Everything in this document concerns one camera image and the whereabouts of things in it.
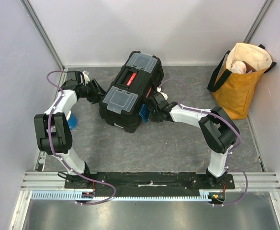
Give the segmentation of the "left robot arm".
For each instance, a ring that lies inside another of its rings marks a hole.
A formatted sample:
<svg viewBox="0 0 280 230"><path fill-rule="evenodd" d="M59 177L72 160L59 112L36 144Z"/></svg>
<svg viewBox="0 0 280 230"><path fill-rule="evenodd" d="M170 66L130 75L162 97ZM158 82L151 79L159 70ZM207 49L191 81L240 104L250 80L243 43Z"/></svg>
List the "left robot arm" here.
<svg viewBox="0 0 280 230"><path fill-rule="evenodd" d="M57 85L53 104L42 114L34 117L37 146L40 151L57 159L66 169L58 176L65 179L66 187L95 187L90 170L72 147L73 137L67 115L80 98L96 104L105 95L105 90L89 78L87 71L67 71L66 81Z"/></svg>

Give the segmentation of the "black plastic toolbox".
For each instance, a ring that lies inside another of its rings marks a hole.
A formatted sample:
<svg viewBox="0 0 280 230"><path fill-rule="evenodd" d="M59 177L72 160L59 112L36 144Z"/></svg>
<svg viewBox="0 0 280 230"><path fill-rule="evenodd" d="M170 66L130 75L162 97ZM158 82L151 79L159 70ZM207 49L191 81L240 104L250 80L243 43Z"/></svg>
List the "black plastic toolbox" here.
<svg viewBox="0 0 280 230"><path fill-rule="evenodd" d="M164 78L160 58L133 51L99 102L100 117L134 133L149 115L148 98Z"/></svg>

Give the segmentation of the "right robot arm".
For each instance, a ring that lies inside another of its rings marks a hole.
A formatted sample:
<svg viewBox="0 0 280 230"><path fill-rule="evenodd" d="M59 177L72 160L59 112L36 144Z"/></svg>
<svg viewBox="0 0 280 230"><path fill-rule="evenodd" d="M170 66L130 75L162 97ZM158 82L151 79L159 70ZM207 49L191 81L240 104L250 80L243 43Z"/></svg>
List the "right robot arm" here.
<svg viewBox="0 0 280 230"><path fill-rule="evenodd" d="M227 174L227 157L234 144L241 143L238 128L223 108L212 110L169 103L160 92L149 98L150 119L154 122L171 121L198 127L211 150L210 163L206 170L206 183L210 188L218 188Z"/></svg>

